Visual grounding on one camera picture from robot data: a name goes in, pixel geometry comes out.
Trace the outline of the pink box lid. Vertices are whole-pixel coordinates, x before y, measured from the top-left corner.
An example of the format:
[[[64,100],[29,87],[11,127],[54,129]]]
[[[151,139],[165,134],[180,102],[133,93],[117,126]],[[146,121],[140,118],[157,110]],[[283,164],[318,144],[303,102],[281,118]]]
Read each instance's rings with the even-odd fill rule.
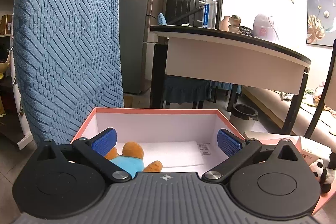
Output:
[[[311,214],[321,199],[321,188],[301,152],[288,138],[273,148],[262,145],[243,168],[238,190],[240,203],[269,218],[294,218]]]

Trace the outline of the orange plush toy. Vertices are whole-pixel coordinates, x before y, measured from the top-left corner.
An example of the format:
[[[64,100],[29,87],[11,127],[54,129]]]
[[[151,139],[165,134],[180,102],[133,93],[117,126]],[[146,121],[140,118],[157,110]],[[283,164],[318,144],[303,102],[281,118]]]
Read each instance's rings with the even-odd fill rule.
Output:
[[[163,165],[160,161],[156,160],[144,166],[143,155],[142,147],[136,142],[129,141],[124,144],[121,155],[118,154],[117,148],[113,147],[104,157],[129,173],[132,178],[135,178],[138,172],[161,172]]]

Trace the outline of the pink box base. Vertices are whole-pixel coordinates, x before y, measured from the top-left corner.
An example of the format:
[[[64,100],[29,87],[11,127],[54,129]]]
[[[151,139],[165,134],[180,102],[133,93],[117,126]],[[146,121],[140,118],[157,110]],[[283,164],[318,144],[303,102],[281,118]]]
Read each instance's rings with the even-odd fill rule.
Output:
[[[144,164],[159,160],[163,172],[204,174],[225,161],[217,134],[226,129],[243,138],[229,120],[215,109],[127,109],[96,107],[84,121],[75,139],[92,138],[112,127],[117,149],[128,141],[140,144]]]

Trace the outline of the black trash bin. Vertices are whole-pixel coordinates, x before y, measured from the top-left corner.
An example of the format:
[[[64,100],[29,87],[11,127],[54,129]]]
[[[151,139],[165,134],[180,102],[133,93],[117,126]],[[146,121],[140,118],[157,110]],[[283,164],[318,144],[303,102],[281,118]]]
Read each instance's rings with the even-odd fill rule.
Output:
[[[246,131],[250,131],[258,120],[258,111],[254,108],[235,103],[231,109],[230,122],[240,132],[244,134]]]

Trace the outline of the tissue pack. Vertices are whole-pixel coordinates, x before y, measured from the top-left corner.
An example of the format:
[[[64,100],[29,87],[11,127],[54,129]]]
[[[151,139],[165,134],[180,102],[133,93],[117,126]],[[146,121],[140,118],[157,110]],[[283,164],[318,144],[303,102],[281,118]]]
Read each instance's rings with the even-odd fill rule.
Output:
[[[298,150],[305,159],[308,165],[313,164],[318,159],[323,161],[323,164],[327,166],[330,162],[331,148],[320,144],[311,139],[300,136],[297,141]]]

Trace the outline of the teal skirted chair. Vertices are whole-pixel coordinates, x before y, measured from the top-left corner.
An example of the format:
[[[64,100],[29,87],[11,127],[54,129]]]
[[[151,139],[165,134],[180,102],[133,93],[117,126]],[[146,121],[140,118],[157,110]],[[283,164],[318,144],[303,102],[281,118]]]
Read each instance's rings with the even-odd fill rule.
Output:
[[[217,100],[217,91],[224,90],[227,94],[234,95],[232,83],[224,83],[211,80],[193,79],[190,77],[166,75],[163,86],[162,102],[166,105],[177,103],[193,103],[202,106],[205,100]]]

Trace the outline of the panda plush toy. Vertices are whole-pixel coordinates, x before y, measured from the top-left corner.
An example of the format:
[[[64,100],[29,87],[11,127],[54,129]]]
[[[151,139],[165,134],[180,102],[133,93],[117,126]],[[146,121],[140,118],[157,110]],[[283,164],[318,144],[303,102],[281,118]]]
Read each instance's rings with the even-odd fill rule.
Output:
[[[323,159],[318,158],[315,162],[310,165],[310,169],[318,180],[321,193],[325,194],[331,190],[332,183],[335,179],[335,153],[330,154],[329,163],[324,164]]]

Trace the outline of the white table black edge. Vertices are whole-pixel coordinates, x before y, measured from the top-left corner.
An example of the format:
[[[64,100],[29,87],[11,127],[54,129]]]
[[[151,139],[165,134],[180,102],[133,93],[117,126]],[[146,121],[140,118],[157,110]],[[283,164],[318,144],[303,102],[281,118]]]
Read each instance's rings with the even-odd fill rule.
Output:
[[[165,75],[219,81],[294,95],[282,134],[294,126],[309,76],[306,56],[266,40],[201,27],[151,26],[157,35],[150,107],[162,106]]]

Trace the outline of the blue covered chair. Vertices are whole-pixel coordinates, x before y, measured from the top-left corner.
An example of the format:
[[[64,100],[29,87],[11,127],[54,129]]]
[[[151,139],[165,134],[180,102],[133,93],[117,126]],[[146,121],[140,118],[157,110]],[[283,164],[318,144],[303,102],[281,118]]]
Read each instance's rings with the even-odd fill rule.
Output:
[[[13,32],[35,142],[67,144],[94,108],[123,106],[119,0],[15,0]]]

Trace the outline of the white pink humidifier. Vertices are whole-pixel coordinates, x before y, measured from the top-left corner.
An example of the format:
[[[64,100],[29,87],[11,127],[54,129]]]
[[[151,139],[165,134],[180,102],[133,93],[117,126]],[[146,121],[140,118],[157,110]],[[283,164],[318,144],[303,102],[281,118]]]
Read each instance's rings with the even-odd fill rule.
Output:
[[[279,37],[274,27],[273,17],[258,14],[253,22],[252,36],[272,43],[278,42]]]

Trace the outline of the brown figurine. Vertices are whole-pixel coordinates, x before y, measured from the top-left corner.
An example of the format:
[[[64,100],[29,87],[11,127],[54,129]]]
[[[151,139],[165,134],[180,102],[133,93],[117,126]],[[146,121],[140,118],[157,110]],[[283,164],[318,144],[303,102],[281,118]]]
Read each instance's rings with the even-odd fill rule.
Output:
[[[240,23],[241,23],[241,19],[239,16],[237,15],[232,15],[230,16],[230,18],[228,19],[229,22],[229,26],[228,26],[228,31],[229,32],[234,32],[234,33],[238,33],[240,34]]]

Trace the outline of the clear water bottle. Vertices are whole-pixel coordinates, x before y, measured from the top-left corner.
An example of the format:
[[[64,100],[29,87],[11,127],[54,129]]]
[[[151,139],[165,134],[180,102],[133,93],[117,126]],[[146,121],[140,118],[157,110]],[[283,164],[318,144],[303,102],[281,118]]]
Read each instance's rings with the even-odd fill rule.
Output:
[[[202,27],[215,29],[217,21],[217,1],[206,0],[203,9]]]

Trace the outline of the grey refrigerator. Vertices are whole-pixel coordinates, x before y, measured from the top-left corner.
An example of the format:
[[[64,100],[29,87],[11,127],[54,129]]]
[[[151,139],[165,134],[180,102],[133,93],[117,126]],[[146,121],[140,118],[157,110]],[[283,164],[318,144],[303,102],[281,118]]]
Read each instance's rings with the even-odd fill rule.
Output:
[[[157,39],[150,26],[157,24],[163,0],[119,0],[120,55],[123,91],[146,90],[147,45]]]

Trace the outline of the framed wall picture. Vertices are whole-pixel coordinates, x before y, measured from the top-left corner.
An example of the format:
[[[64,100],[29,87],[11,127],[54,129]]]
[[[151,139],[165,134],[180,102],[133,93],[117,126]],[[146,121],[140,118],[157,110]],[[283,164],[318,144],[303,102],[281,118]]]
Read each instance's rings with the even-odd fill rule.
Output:
[[[335,40],[335,1],[306,0],[307,44],[333,46]]]

